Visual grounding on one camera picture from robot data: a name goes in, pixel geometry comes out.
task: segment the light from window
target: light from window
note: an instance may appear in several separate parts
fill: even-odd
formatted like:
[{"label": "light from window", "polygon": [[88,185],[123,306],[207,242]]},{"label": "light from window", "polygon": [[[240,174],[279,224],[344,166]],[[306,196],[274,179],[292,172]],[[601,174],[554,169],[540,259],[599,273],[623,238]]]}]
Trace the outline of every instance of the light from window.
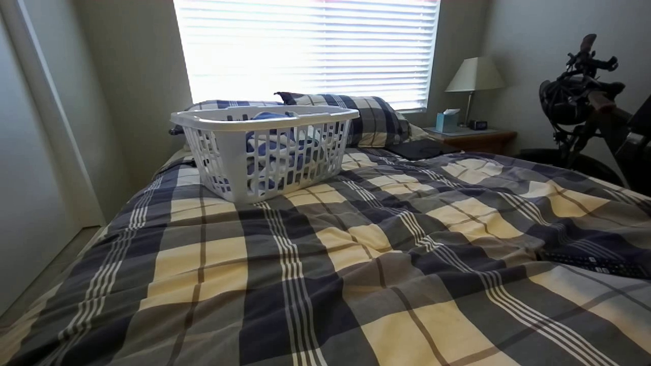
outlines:
[{"label": "light from window", "polygon": [[274,91],[427,106],[440,0],[176,0],[195,101]]}]

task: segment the plaid comforter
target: plaid comforter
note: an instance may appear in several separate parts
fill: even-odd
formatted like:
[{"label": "plaid comforter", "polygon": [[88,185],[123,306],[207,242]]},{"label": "plaid comforter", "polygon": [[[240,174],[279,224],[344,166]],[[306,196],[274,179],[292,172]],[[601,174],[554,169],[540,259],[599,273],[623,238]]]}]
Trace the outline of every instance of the plaid comforter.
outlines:
[{"label": "plaid comforter", "polygon": [[235,208],[178,159],[0,365],[650,365],[650,215],[570,172],[370,151]]}]

